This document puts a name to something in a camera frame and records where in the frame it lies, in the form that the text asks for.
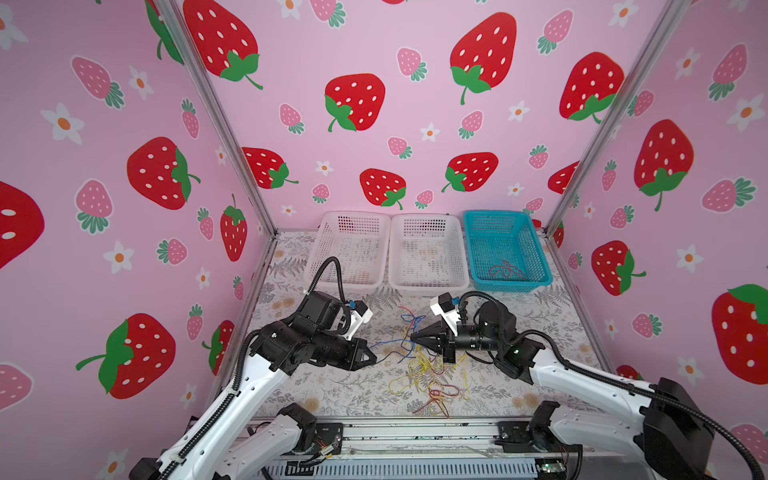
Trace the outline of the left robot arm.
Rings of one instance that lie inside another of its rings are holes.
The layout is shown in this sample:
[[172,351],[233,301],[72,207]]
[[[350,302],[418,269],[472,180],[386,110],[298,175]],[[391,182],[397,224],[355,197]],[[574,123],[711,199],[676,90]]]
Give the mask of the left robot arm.
[[362,300],[331,296],[313,277],[288,317],[249,333],[233,376],[205,413],[158,458],[143,458],[132,479],[248,479],[279,455],[306,451],[316,419],[297,404],[284,408],[267,427],[240,446],[234,443],[268,397],[302,365],[357,371],[376,363],[357,330],[372,318]]

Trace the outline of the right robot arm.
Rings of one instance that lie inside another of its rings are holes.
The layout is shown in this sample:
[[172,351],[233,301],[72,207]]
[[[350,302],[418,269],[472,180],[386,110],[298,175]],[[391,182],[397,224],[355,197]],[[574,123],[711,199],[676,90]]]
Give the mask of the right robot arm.
[[489,354],[507,377],[558,390],[596,408],[591,414],[550,401],[528,426],[540,449],[554,443],[585,445],[643,461],[659,479],[705,479],[715,436],[746,462],[754,479],[765,478],[756,457],[728,429],[699,410],[684,387],[662,378],[632,380],[566,359],[548,334],[519,330],[516,316],[484,292],[441,294],[430,303],[438,321],[411,341],[453,363],[459,352]]

